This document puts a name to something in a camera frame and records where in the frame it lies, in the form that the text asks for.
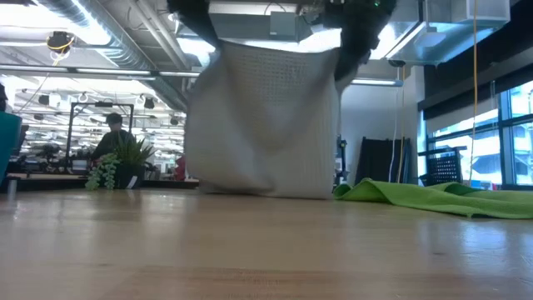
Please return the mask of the black gantry frame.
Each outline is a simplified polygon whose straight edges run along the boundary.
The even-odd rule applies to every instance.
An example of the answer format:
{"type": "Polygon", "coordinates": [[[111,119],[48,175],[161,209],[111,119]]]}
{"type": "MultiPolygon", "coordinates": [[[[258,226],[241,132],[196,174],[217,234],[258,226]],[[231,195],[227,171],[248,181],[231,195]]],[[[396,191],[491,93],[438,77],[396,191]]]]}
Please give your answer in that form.
{"type": "Polygon", "coordinates": [[[67,169],[72,166],[72,159],[71,159],[71,146],[72,146],[72,129],[73,129],[73,121],[74,118],[81,113],[85,108],[89,106],[94,106],[95,108],[113,108],[113,107],[127,107],[130,109],[130,112],[126,114],[127,117],[129,117],[129,128],[128,131],[132,131],[132,125],[133,125],[133,114],[134,114],[134,105],[133,104],[121,104],[121,103],[113,103],[113,102],[104,102],[104,101],[97,101],[97,102],[72,102],[70,113],[69,113],[69,123],[67,127],[67,147],[66,147],[66,153],[65,153],[65,164],[64,164],[64,173],[67,174],[67,169]]]}

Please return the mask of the red background object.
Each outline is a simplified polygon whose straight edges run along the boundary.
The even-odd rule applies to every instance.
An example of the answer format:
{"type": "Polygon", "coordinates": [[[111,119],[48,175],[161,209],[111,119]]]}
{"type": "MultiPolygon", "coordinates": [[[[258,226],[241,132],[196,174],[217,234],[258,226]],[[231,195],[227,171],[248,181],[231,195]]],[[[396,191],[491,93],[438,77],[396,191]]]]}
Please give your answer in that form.
{"type": "Polygon", "coordinates": [[[176,161],[174,169],[174,178],[176,181],[185,181],[187,178],[186,156],[181,155],[176,161]]]}

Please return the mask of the blue plastic tray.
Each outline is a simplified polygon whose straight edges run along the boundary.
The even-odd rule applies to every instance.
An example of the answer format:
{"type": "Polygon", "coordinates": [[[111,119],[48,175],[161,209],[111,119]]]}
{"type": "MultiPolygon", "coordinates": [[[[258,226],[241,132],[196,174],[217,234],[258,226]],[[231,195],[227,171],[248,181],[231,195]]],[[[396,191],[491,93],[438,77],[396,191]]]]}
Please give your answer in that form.
{"type": "Polygon", "coordinates": [[[0,185],[5,178],[7,165],[18,145],[22,119],[7,112],[0,112],[0,185]]]}

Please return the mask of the black leaning panel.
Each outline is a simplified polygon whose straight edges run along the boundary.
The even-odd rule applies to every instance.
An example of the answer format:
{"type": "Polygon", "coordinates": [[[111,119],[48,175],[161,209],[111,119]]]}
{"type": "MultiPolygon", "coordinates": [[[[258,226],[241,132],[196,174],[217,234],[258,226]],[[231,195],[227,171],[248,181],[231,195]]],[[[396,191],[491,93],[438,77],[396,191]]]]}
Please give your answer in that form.
{"type": "Polygon", "coordinates": [[[374,181],[408,183],[410,181],[411,140],[378,140],[364,137],[361,141],[355,184],[365,178],[374,181]]]}

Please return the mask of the green microfiber towel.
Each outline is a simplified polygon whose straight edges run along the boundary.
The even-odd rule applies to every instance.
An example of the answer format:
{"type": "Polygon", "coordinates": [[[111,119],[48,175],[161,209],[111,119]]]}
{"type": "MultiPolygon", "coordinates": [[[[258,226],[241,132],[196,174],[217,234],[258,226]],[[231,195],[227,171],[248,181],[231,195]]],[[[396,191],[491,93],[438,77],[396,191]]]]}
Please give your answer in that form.
{"type": "Polygon", "coordinates": [[[458,182],[420,187],[366,178],[354,187],[336,187],[333,197],[338,201],[387,203],[467,218],[533,219],[533,192],[481,190],[458,182]]]}

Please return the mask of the black equipment stand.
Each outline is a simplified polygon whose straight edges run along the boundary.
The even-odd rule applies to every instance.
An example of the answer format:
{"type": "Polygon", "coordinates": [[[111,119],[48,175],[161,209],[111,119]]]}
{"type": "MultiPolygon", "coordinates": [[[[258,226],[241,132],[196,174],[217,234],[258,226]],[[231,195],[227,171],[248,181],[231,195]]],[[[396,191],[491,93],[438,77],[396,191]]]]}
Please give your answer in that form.
{"type": "Polygon", "coordinates": [[[339,135],[336,140],[335,187],[345,182],[348,176],[348,171],[346,170],[346,145],[346,140],[339,135]]]}

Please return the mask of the silver spiral ventilation duct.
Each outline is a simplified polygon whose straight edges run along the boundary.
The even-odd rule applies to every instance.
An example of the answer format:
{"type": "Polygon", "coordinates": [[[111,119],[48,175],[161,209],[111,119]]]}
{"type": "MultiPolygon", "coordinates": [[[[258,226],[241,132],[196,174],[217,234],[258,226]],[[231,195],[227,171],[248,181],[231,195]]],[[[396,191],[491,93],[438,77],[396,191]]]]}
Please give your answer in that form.
{"type": "Polygon", "coordinates": [[[156,71],[156,65],[138,47],[119,22],[98,0],[36,0],[52,13],[81,29],[102,29],[110,38],[101,53],[121,69],[156,71]]]}

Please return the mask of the rectangular metal ceiling duct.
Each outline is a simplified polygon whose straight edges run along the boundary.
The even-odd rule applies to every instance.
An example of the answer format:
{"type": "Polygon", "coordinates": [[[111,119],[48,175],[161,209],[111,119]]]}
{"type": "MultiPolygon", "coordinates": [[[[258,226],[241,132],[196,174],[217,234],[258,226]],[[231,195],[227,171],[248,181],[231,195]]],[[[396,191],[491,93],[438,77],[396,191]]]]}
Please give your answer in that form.
{"type": "Polygon", "coordinates": [[[445,63],[511,20],[513,0],[398,0],[381,38],[381,58],[445,63]]]}

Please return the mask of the grey ceiling unit box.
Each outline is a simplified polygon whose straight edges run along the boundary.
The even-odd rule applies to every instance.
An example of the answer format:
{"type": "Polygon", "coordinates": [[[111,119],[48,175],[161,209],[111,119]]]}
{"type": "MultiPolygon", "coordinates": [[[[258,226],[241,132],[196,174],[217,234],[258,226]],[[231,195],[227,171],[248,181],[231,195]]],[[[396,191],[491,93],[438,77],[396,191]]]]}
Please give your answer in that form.
{"type": "Polygon", "coordinates": [[[293,12],[272,12],[270,15],[210,15],[218,37],[242,40],[277,40],[300,42],[312,30],[301,16],[293,12]]]}

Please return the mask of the dark window frame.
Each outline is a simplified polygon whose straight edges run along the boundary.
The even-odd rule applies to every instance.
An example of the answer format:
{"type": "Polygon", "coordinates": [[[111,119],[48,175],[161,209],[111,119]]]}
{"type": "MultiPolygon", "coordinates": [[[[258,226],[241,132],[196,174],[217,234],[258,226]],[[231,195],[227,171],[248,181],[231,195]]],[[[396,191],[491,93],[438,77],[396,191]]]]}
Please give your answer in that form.
{"type": "MultiPolygon", "coordinates": [[[[461,151],[463,184],[485,190],[533,191],[533,80],[455,112],[423,122],[418,153],[467,146],[461,151]]],[[[420,157],[419,176],[426,174],[420,157]]]]}

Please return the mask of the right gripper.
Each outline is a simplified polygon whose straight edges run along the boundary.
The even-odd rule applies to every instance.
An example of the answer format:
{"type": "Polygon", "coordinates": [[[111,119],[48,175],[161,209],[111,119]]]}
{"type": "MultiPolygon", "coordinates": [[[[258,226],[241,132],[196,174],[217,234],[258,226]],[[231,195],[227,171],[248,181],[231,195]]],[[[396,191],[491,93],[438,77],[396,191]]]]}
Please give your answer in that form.
{"type": "Polygon", "coordinates": [[[323,26],[341,29],[336,80],[368,63],[375,48],[375,38],[388,24],[395,9],[396,0],[324,1],[323,26]]]}

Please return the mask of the grey microfiber towel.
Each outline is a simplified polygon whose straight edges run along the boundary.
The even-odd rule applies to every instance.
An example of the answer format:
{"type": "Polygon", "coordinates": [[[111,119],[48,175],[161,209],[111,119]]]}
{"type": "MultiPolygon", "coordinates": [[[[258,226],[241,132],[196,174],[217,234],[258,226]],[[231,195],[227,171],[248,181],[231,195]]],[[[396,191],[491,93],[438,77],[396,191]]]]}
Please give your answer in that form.
{"type": "Polygon", "coordinates": [[[223,42],[190,96],[189,174],[220,193],[330,198],[340,129],[338,53],[223,42]]]}

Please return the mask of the black aluminium table frame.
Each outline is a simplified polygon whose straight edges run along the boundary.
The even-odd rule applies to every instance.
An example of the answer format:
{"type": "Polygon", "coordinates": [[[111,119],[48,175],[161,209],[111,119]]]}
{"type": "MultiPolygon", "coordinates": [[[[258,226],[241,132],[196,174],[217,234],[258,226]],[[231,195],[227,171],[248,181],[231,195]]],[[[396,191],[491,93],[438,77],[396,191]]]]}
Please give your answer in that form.
{"type": "MultiPolygon", "coordinates": [[[[86,180],[83,179],[18,179],[16,180],[17,192],[36,192],[66,189],[85,188],[86,180]]],[[[170,189],[195,189],[199,182],[174,182],[146,180],[140,183],[139,188],[170,188],[170,189]]]]}

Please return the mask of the person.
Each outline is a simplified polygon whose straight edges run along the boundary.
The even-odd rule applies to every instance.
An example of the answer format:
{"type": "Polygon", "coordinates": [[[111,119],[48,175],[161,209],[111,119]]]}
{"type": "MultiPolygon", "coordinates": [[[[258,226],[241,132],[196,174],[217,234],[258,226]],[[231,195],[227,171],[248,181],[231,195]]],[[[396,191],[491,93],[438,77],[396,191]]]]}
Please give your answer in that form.
{"type": "Polygon", "coordinates": [[[100,157],[113,153],[118,146],[119,141],[130,142],[134,136],[127,130],[122,128],[122,116],[118,113],[111,113],[106,117],[106,124],[110,128],[110,132],[106,133],[96,149],[91,155],[92,161],[97,161],[100,157]]]}

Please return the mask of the small potted artificial plant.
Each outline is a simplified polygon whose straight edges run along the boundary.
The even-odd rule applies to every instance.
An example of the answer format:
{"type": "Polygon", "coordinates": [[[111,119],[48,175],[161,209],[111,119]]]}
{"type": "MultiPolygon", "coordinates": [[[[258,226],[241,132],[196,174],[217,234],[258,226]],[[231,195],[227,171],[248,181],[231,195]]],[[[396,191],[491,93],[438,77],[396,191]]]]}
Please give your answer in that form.
{"type": "Polygon", "coordinates": [[[144,140],[138,141],[135,138],[130,142],[120,140],[114,152],[94,161],[85,188],[87,190],[138,188],[150,166],[147,160],[154,153],[152,146],[144,145],[144,140]]]}

